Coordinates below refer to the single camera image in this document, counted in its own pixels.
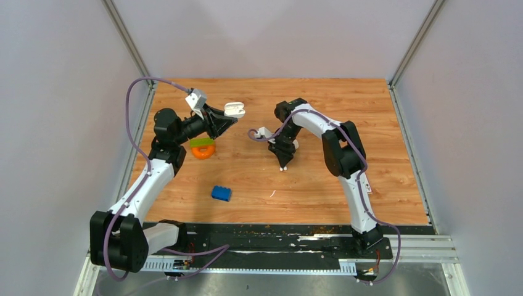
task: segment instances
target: wooden tabletop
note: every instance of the wooden tabletop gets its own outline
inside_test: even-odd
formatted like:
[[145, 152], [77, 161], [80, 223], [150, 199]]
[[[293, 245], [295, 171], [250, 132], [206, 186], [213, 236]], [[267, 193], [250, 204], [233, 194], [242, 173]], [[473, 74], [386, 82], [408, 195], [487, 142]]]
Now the wooden tabletop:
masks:
[[[427, 224], [416, 180], [405, 149], [385, 80], [380, 79], [175, 79], [199, 88], [208, 105], [223, 109], [227, 102], [243, 102], [246, 116], [216, 140], [215, 154], [198, 160], [188, 143], [185, 162], [162, 191], [146, 220], [188, 223], [312, 223], [349, 224], [350, 214], [337, 178], [323, 160], [321, 141], [303, 129], [299, 148], [279, 171], [267, 143], [247, 137], [247, 130], [265, 126], [275, 131], [278, 102], [304, 98], [316, 110], [356, 124], [367, 154], [369, 198], [376, 216], [393, 224]], [[150, 151], [153, 116], [172, 108], [188, 117], [185, 93], [167, 84], [158, 86], [141, 148]], [[137, 158], [134, 181], [145, 161]], [[230, 202], [212, 199], [214, 185], [233, 190]]]

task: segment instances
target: robotic arm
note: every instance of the robotic arm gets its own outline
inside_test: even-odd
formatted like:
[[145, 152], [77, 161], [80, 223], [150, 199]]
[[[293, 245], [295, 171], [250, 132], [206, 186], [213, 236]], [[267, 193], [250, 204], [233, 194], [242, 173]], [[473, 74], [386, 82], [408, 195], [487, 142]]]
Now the robotic arm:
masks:
[[[109, 237], [108, 255], [113, 268], [138, 272], [147, 256], [165, 247], [184, 248], [187, 245], [187, 231], [184, 223], [162, 220], [152, 228], [143, 229], [142, 224], [150, 207], [163, 188], [176, 176], [185, 159], [182, 144], [202, 133], [210, 138], [221, 136], [230, 126], [245, 115], [240, 102], [227, 103], [224, 110], [206, 104], [206, 95], [191, 89], [186, 102], [193, 116], [180, 119], [172, 109], [162, 109], [154, 115], [155, 138], [151, 143], [149, 160], [150, 173], [144, 169], [129, 191], [107, 212], [97, 211], [90, 221], [91, 262], [104, 265], [103, 243], [114, 213], [125, 209], [117, 217]], [[149, 177], [143, 184], [145, 175]], [[128, 197], [138, 187], [131, 202]]]
[[[296, 110], [312, 110], [318, 112], [308, 104], [307, 101], [300, 98], [291, 102], [280, 102], [276, 106], [274, 114], [276, 118], [284, 122], [288, 116]], [[282, 127], [280, 133], [268, 141], [269, 151], [276, 155], [280, 165], [280, 171], [284, 171], [287, 170], [287, 164], [293, 159], [294, 153], [298, 148], [296, 137], [302, 128], [307, 129], [316, 137], [320, 138], [323, 143], [325, 164], [331, 174], [338, 178], [343, 187], [350, 210], [353, 236], [356, 238], [361, 249], [370, 249], [381, 241], [383, 233], [381, 227], [365, 212], [360, 193], [358, 192], [356, 176], [363, 169], [363, 163], [349, 145], [342, 147], [341, 143], [346, 142], [345, 138], [341, 132], [330, 125], [329, 122], [340, 126], [363, 157], [366, 157], [360, 135], [354, 123], [351, 121], [343, 123], [332, 120], [324, 115], [320, 117], [309, 111], [295, 112], [287, 124]], [[272, 133], [265, 127], [258, 129], [255, 134], [255, 137], [258, 139], [269, 138], [271, 136]], [[368, 206], [370, 214], [373, 214], [366, 190], [363, 191], [363, 200]]]

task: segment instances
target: orange ring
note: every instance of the orange ring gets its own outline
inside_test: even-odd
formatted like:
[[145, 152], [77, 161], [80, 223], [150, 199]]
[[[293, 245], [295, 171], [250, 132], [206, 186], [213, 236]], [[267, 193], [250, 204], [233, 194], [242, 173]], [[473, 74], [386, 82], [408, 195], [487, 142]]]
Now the orange ring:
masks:
[[207, 145], [207, 146], [199, 146], [199, 147], [193, 147], [192, 154], [198, 158], [198, 159], [206, 159], [211, 157], [211, 155], [214, 154], [214, 151], [216, 150], [214, 145]]

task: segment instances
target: wooden table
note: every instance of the wooden table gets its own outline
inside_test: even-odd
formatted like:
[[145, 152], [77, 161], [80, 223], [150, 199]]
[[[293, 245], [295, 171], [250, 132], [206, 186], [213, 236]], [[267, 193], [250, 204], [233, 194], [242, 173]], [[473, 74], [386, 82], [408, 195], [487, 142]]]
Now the wooden table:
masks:
[[[276, 130], [281, 124], [274, 116], [276, 104], [302, 97], [325, 115], [356, 124], [367, 153], [367, 176], [373, 190], [369, 197], [376, 216], [394, 224], [427, 224], [385, 80], [175, 81], [203, 90], [208, 96], [207, 103], [218, 109], [223, 109], [227, 102], [243, 102], [246, 116], [216, 140], [216, 152], [209, 159], [196, 159], [185, 143], [185, 162], [158, 196], [147, 221], [349, 224], [343, 190], [324, 164], [318, 138], [303, 129], [297, 138], [300, 147], [288, 165], [289, 170], [280, 172], [276, 156], [268, 151], [267, 143], [247, 137], [249, 128], [266, 126]], [[167, 84], [158, 86], [141, 143], [147, 153], [154, 137], [154, 113], [172, 108], [180, 117], [188, 117], [190, 109], [185, 96]], [[133, 181], [144, 165], [145, 161], [139, 156]], [[210, 193], [214, 185], [230, 187], [231, 201], [212, 199]]]

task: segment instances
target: white wall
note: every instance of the white wall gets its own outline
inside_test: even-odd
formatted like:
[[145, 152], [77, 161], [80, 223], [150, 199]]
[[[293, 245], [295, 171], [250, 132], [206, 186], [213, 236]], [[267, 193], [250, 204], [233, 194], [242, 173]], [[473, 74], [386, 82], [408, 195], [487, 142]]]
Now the white wall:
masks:
[[0, 294], [71, 295], [129, 156], [139, 73], [101, 1], [0, 1], [0, 44]]
[[433, 0], [115, 0], [169, 77], [391, 78]]
[[523, 2], [447, 1], [399, 86], [432, 213], [476, 295], [521, 295]]

